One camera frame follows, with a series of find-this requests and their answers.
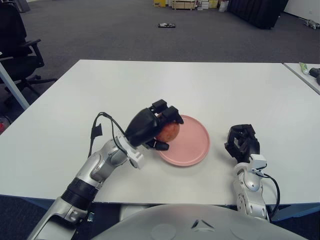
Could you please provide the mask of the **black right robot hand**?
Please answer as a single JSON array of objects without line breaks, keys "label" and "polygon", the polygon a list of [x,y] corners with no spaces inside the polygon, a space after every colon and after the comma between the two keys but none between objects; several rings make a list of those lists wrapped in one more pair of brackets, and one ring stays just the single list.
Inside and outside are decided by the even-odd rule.
[{"label": "black right robot hand", "polygon": [[249,163],[251,154],[260,154],[260,143],[251,124],[238,124],[230,128],[225,149],[237,163]]}]

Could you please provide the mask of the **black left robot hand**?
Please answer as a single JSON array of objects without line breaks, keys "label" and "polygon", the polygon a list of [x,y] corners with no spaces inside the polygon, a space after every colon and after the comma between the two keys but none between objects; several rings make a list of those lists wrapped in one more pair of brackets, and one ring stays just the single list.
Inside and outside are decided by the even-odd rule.
[{"label": "black left robot hand", "polygon": [[182,124],[184,120],[178,109],[168,107],[167,102],[160,99],[135,115],[124,136],[133,147],[142,145],[147,149],[167,151],[170,147],[168,140],[161,140],[159,136],[165,132],[173,132],[174,128],[179,130]]}]

